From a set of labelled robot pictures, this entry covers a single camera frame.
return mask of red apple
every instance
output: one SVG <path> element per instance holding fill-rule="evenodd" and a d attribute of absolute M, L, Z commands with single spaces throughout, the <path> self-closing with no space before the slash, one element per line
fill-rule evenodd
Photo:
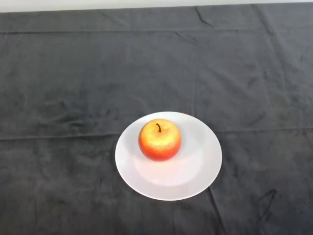
<path fill-rule="evenodd" d="M 141 129 L 138 143 L 141 152 L 154 161 L 170 159 L 180 149 L 180 131 L 172 122 L 165 119 L 149 121 Z"/>

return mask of yellow apple skin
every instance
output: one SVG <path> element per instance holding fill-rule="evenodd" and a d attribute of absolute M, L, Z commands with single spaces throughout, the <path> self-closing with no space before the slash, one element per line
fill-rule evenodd
<path fill-rule="evenodd" d="M 175 156 L 181 146 L 180 131 L 165 119 L 149 121 L 138 137 L 141 152 L 154 161 L 165 161 Z"/>

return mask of white plate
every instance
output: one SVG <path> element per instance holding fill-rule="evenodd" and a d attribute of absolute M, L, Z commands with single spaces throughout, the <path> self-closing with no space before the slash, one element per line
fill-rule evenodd
<path fill-rule="evenodd" d="M 141 128 L 157 118 L 173 122 L 181 133 L 181 148 L 170 160 L 154 162 L 140 151 Z M 222 150 L 213 131 L 187 114 L 161 112 L 133 122 L 120 136 L 115 162 L 123 180 L 144 196 L 175 201 L 192 197 L 213 183 L 222 165 Z"/>

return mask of apple stem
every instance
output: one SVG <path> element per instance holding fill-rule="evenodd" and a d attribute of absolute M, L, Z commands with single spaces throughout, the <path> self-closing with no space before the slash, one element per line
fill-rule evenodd
<path fill-rule="evenodd" d="M 161 127 L 160 127 L 160 125 L 159 125 L 158 123 L 157 123 L 156 125 L 158 126 L 158 131 L 161 132 Z"/>

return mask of white wall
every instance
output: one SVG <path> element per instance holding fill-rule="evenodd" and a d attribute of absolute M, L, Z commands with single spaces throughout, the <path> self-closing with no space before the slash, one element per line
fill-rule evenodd
<path fill-rule="evenodd" d="M 313 0 L 0 0 L 0 12 L 105 8 L 201 6 L 247 3 L 310 2 Z"/>

